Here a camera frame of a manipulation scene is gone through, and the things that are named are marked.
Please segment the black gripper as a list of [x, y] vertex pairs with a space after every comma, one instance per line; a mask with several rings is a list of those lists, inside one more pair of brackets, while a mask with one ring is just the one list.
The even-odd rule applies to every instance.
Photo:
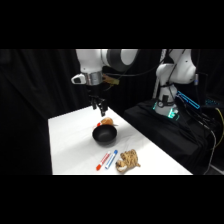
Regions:
[[[87, 92], [89, 98], [92, 100], [93, 109], [97, 109], [97, 101], [100, 99], [101, 93], [102, 93], [102, 85], [88, 85], [87, 86]], [[101, 99], [99, 103], [99, 108], [101, 111], [101, 116], [104, 117], [106, 114], [106, 111], [108, 110], [107, 101], [105, 99]]]

